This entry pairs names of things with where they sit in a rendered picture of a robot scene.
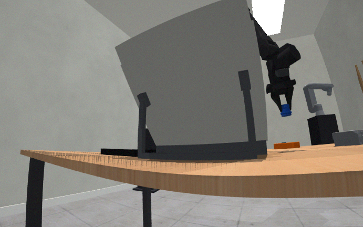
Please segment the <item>orange-brown flat block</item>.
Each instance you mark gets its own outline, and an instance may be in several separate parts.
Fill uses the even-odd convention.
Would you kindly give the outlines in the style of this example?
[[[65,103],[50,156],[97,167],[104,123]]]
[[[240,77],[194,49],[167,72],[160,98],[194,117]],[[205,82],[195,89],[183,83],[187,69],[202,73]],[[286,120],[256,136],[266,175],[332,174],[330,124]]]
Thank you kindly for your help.
[[[299,142],[282,142],[274,144],[274,149],[300,148]]]

